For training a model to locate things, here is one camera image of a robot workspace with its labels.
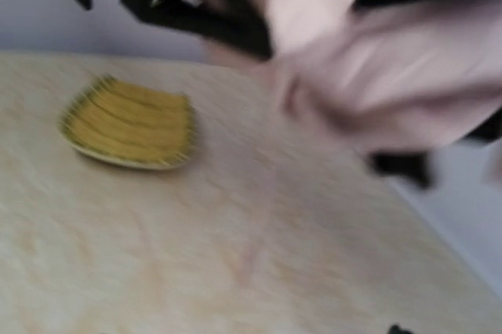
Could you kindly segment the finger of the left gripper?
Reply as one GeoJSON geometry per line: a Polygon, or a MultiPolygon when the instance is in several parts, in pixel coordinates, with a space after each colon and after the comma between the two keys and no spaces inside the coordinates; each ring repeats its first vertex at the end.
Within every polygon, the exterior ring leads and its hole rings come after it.
{"type": "Polygon", "coordinates": [[[207,37],[259,60],[272,56],[268,29],[251,0],[222,0],[217,9],[207,0],[121,0],[141,22],[207,37]]]}

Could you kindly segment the pink folding umbrella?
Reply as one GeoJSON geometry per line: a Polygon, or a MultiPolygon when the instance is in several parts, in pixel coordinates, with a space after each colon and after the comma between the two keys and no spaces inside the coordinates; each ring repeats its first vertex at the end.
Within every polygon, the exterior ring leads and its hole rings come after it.
{"type": "Polygon", "coordinates": [[[282,115],[428,186],[427,159],[501,138],[501,0],[253,0],[267,62],[209,42],[257,74],[282,115]]]}

